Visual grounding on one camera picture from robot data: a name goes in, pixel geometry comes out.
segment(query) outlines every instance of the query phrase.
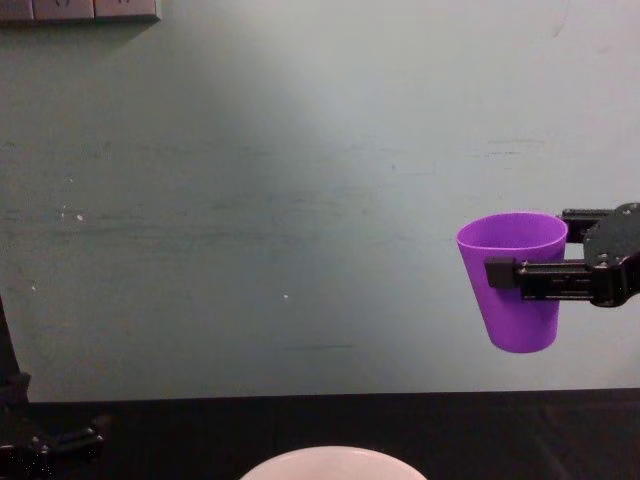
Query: wall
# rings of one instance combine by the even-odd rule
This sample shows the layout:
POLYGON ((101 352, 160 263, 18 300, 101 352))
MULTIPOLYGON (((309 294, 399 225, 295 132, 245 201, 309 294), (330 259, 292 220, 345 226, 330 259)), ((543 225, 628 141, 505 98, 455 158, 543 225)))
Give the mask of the wall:
POLYGON ((510 355, 453 241, 638 199, 637 2, 163 10, 0 31, 0 288, 32 399, 638 386, 637 300, 563 305, 552 348, 510 355))

